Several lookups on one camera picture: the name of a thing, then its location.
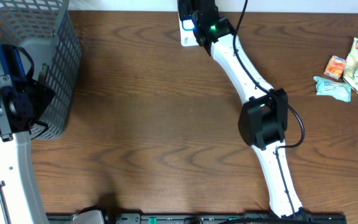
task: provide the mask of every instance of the gray plastic basket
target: gray plastic basket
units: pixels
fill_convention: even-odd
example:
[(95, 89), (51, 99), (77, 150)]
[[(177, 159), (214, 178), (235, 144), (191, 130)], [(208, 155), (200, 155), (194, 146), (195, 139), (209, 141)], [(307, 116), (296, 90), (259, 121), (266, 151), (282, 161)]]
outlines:
[[(56, 92), (40, 118), (49, 130), (39, 139), (59, 137), (73, 99), (81, 48), (67, 12), (68, 0), (0, 0), (0, 44), (18, 45), (34, 60), (34, 79)], [(21, 57), (25, 70), (30, 62)], [(35, 125), (32, 137), (44, 130)]]

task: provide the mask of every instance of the blue part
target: blue part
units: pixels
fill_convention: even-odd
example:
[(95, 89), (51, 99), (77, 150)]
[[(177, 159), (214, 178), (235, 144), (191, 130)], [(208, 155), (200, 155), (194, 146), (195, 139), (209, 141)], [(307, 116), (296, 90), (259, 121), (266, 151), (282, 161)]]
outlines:
[(2, 69), (4, 69), (5, 75), (10, 75), (11, 72), (9, 71), (9, 66), (6, 61), (5, 53), (2, 49), (2, 45), (0, 45), (0, 61), (1, 61)]
[(22, 63), (22, 59), (20, 58), (20, 54), (18, 50), (15, 50), (15, 56), (16, 56), (16, 62), (17, 62), (17, 66), (20, 69), (21, 72), (21, 77), (25, 78), (25, 73), (24, 73), (24, 67), (23, 67), (23, 63)]

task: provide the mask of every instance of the wood grain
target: wood grain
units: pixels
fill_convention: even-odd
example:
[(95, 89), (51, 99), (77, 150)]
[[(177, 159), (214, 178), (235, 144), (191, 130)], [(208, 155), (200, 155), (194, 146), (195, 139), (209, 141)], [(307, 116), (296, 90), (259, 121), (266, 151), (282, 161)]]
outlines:
[[(238, 14), (226, 14), (233, 24)], [(200, 47), (180, 45), (170, 12), (70, 12), (83, 61), (70, 120), (57, 140), (34, 141), (48, 213), (100, 200), (145, 213), (267, 210), (262, 169), (236, 128), (241, 102)], [(305, 208), (358, 223), (358, 95), (315, 96), (332, 55), (345, 58), (358, 14), (246, 15), (242, 45), (284, 88), (303, 118), (305, 143), (288, 150)], [(299, 127), (289, 117), (287, 142)]]

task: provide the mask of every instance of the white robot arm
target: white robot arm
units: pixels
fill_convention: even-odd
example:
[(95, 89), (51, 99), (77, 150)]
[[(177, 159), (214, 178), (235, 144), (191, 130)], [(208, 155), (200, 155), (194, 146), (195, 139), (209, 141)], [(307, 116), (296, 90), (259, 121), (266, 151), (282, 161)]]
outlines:
[[(13, 134), (13, 140), (0, 138), (0, 181), (10, 223), (47, 224), (31, 159), (29, 132)], [(0, 223), (5, 223), (0, 204)]]
[[(274, 99), (256, 87), (250, 76), (264, 90), (271, 93), (274, 93), (273, 86), (260, 76), (242, 49), (238, 37), (236, 37), (238, 57), (235, 55), (233, 49), (234, 28), (226, 18), (219, 17), (214, 1), (195, 2), (178, 1), (181, 43), (185, 47), (202, 45), (227, 73), (243, 104), (239, 129), (244, 141), (252, 146), (262, 166), (270, 196), (270, 208), (280, 218), (290, 217), (302, 209), (302, 204), (296, 195), (283, 147), (285, 146), (283, 131), (287, 128), (287, 113), (281, 113), (281, 110), (274, 114), (274, 110), (279, 109), (273, 103), (273, 106), (270, 107), (272, 116), (264, 117), (266, 112), (262, 108), (268, 106), (266, 102), (270, 102), (271, 105)], [(239, 59), (249, 72), (249, 76), (241, 66)], [(284, 109), (287, 110), (288, 102), (285, 92), (276, 91), (276, 94), (284, 98), (282, 102), (276, 101), (276, 103), (283, 103)], [(276, 121), (279, 123), (280, 119), (277, 119), (277, 116), (284, 116), (285, 120), (282, 121), (284, 128), (280, 130), (282, 133), (274, 136), (275, 133), (269, 133), (271, 122), (265, 123), (264, 119), (273, 119), (273, 123)]]

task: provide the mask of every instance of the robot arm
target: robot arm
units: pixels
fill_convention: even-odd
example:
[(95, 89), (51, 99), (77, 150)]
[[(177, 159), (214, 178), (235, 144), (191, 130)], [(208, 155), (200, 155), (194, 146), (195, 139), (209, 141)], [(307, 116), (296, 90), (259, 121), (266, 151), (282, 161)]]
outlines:
[(24, 49), (0, 45), (0, 223), (46, 224), (32, 167), (30, 129), (55, 93), (32, 79), (33, 63), (24, 73), (19, 52), (29, 57)]
[(237, 53), (250, 75), (264, 89), (279, 96), (280, 101), (270, 98), (255, 86), (234, 55), (232, 44), (234, 28), (226, 18), (219, 17), (218, 8), (213, 0), (179, 0), (178, 11), (181, 36), (185, 38), (182, 39), (182, 45), (202, 45), (222, 66), (240, 96), (243, 109), (239, 120), (239, 131), (244, 141), (252, 146), (260, 161), (269, 191), (270, 208), (280, 218), (293, 215), (294, 212), (302, 209), (302, 204), (293, 187), (285, 149), (277, 148), (285, 145), (287, 95), (283, 90), (274, 91), (273, 86), (260, 76), (243, 51), (239, 39), (236, 38)]
[[(13, 140), (0, 138), (0, 182), (10, 223), (47, 224), (31, 159), (29, 132), (12, 135)], [(0, 204), (0, 223), (5, 223)]]

